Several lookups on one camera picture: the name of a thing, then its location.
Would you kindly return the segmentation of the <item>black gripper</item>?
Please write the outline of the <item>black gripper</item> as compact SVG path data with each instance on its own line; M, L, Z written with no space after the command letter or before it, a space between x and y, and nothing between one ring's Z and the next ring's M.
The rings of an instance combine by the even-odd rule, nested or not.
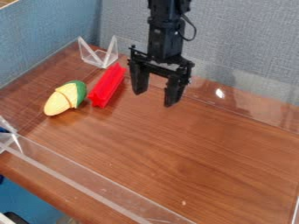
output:
M192 77L194 64L181 55L170 57L166 61L157 61L144 52L129 47L129 65L132 89L140 95L148 89L149 74L165 78L164 106L170 107L182 96L182 91Z

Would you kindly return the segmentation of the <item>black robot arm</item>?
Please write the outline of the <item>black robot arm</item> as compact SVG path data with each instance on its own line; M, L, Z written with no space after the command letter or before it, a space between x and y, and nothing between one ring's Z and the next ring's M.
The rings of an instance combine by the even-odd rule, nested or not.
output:
M148 89L149 74L164 77L168 81L164 88L164 106L170 107L182 96L185 86L192 77L194 64L182 56L185 24L194 25L185 13L190 10L192 0L146 0L150 15L146 52L136 50L130 45L128 59L132 89L140 95Z

